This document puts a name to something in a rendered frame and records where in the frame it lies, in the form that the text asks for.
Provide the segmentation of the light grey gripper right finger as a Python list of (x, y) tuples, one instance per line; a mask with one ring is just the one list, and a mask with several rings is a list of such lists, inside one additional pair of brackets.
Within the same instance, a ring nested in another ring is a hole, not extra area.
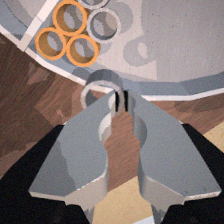
[(154, 206), (154, 223), (161, 224), (170, 205), (182, 204), (190, 223), (224, 224), (224, 153), (136, 92), (124, 90), (124, 98), (141, 143), (139, 192)]

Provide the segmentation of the bronze bushing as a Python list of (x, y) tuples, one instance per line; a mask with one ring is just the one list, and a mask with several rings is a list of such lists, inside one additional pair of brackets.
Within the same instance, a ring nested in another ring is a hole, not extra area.
[[(89, 40), (94, 48), (95, 48), (95, 54), (91, 57), (83, 57), (80, 54), (77, 53), (76, 49), (75, 49), (75, 42), (77, 40), (77, 38), (85, 38), (87, 40)], [(94, 41), (88, 34), (87, 31), (84, 31), (80, 34), (77, 34), (76, 36), (73, 36), (67, 43), (67, 47), (66, 47), (66, 52), (67, 52), (67, 56), (69, 58), (69, 60), (80, 67), (87, 67), (91, 64), (93, 64), (95, 62), (95, 60), (98, 57), (99, 51), (100, 51), (101, 47), (100, 47), (100, 43)]]
[[(72, 29), (66, 25), (64, 21), (64, 12), (66, 8), (70, 5), (76, 5), (83, 14), (83, 24), (80, 29)], [(90, 15), (90, 11), (87, 8), (84, 8), (81, 4), (78, 3), (76, 0), (63, 0), (62, 2), (58, 3), (53, 12), (53, 23), (57, 30), (64, 35), (67, 36), (76, 36), (77, 34), (86, 30), (87, 27), (87, 20)]]
[[(63, 41), (62, 52), (52, 49), (50, 45), (48, 44), (47, 37), (50, 31), (56, 32), (61, 37)], [(65, 53), (67, 53), (66, 47), (71, 37), (72, 36), (67, 36), (59, 32), (57, 28), (55, 27), (55, 25), (43, 28), (36, 35), (36, 39), (35, 39), (36, 49), (38, 50), (39, 54), (42, 55), (44, 58), (49, 60), (57, 60), (61, 58)]]

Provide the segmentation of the grey metal bushing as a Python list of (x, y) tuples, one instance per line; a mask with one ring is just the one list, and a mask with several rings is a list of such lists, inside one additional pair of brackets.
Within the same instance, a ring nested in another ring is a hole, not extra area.
[(84, 8), (87, 8), (87, 9), (99, 9), (99, 8), (103, 8), (105, 7), (110, 0), (103, 0), (103, 2), (101, 2), (100, 4), (98, 5), (90, 5), (88, 2), (86, 2), (86, 0), (77, 0), (79, 4), (81, 4)]
[(117, 73), (108, 69), (96, 70), (88, 77), (81, 93), (81, 104), (83, 109), (98, 99), (91, 93), (90, 90), (92, 87), (97, 85), (107, 85), (118, 92), (120, 97), (118, 103), (118, 112), (116, 112), (112, 117), (118, 115), (123, 109), (125, 102), (123, 81)]
[[(95, 31), (94, 19), (95, 19), (95, 16), (98, 13), (100, 13), (100, 12), (108, 12), (108, 13), (112, 14), (116, 18), (118, 26), (117, 26), (116, 31), (112, 35), (110, 35), (110, 36), (101, 36), (101, 35), (99, 35)], [(94, 41), (96, 41), (98, 43), (107, 44), (107, 43), (113, 42), (118, 37), (118, 35), (119, 35), (120, 31), (121, 31), (121, 21), (120, 21), (119, 15), (114, 10), (112, 10), (110, 8), (99, 8), (99, 9), (96, 9), (88, 17), (88, 20), (87, 20), (87, 31), (88, 31), (89, 36)]]

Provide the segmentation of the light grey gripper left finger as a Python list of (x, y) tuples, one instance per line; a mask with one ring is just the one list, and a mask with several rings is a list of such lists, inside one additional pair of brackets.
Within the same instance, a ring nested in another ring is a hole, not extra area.
[(81, 206), (90, 224), (95, 205), (108, 192), (114, 89), (56, 125), (0, 179), (0, 224), (62, 223), (68, 204)]

